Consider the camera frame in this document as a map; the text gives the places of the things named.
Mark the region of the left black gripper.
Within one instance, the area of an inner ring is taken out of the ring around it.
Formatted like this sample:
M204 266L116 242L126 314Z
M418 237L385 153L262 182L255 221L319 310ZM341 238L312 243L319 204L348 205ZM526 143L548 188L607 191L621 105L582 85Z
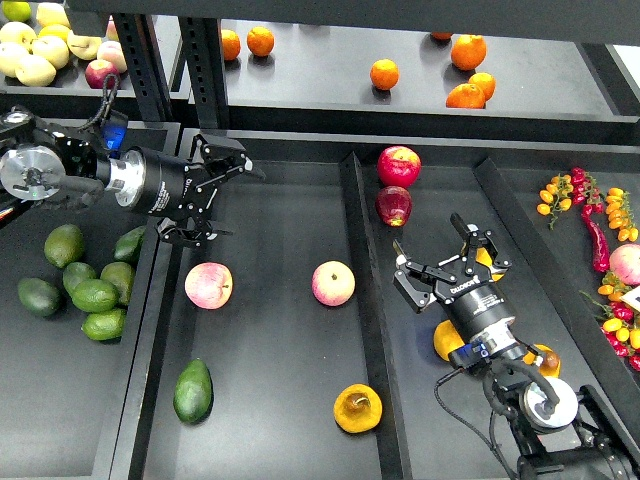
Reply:
M234 234L233 227L203 213L212 205L216 186L244 173L260 180L266 174L238 140L212 134L194 136L193 161L131 148L110 160L110 190L121 207L158 217L156 231L162 242L204 247L219 236Z

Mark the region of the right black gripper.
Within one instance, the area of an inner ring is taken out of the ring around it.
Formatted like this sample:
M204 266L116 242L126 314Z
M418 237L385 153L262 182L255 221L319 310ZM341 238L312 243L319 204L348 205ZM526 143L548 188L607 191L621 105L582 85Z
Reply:
M451 264L451 274L440 267L413 262L400 241L394 239L393 285L415 313L438 301L466 344L479 341L488 350L510 349L516 344L510 330L514 310L493 281L490 269L476 262L476 252L478 248L486 248L494 264L506 267L507 271L511 261L499 256L491 230L466 223L458 213L451 214L450 223L463 240L460 253L463 264Z

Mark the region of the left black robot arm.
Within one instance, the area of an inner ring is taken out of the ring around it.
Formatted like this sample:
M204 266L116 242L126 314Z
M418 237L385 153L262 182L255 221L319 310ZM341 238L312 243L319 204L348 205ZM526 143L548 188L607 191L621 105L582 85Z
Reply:
M20 210L45 204L82 209L106 192L125 210L158 218L161 241L200 247L230 229L212 220L220 186L265 173L236 140L198 134L187 159L141 146L123 148L127 121L112 105L119 80L103 82L97 113L65 127L15 106L1 117L1 192Z

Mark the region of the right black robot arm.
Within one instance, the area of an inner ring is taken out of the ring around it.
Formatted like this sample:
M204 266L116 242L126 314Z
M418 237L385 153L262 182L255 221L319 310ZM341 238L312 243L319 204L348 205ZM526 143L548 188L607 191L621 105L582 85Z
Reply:
M639 455L596 389L542 374L547 352L513 334L515 310L495 281L511 263L492 232L458 214L450 222L462 247L436 265L416 262L393 242L394 286L417 313L440 305L463 341L435 386L462 373L481 382L489 420L506 419L519 451L517 467L506 471L511 479L638 478Z

